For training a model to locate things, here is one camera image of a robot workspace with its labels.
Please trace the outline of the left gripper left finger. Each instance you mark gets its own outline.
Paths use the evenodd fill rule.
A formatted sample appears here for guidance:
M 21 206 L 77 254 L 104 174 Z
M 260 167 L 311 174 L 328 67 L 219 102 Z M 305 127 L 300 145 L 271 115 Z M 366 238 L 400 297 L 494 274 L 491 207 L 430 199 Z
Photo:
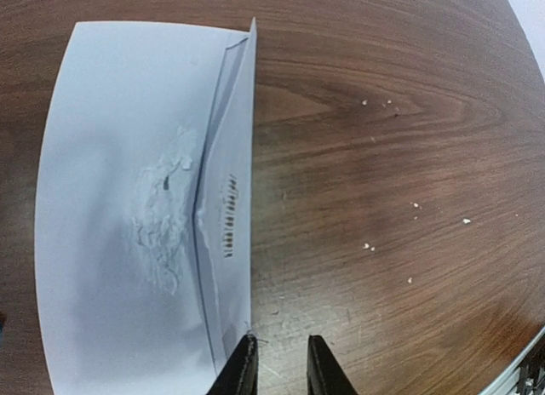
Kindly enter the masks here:
M 258 344 L 252 334 L 244 335 L 207 395 L 256 395 L 258 381 Z

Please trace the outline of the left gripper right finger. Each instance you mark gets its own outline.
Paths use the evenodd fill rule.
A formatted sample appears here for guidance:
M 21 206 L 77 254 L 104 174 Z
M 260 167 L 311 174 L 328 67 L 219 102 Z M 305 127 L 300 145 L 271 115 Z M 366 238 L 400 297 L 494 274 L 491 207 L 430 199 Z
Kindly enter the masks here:
M 312 395 L 358 394 L 321 335 L 308 337 L 307 393 Z

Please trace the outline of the white envelope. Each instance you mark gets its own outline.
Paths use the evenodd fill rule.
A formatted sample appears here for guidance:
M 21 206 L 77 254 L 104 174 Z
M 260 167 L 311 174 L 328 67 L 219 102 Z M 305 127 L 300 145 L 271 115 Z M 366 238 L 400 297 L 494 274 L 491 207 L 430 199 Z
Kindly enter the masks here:
M 74 26 L 39 159 L 57 394 L 204 394 L 251 324 L 257 29 Z

